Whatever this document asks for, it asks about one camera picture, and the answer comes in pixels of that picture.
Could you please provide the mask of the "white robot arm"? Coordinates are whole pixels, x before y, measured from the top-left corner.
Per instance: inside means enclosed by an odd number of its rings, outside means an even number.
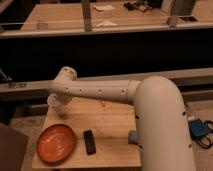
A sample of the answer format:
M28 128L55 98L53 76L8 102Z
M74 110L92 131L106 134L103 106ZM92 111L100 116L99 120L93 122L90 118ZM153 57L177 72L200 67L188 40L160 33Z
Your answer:
M62 101L84 97L133 107L142 171L196 171L183 96L163 76L139 80L78 81L63 67L50 85Z

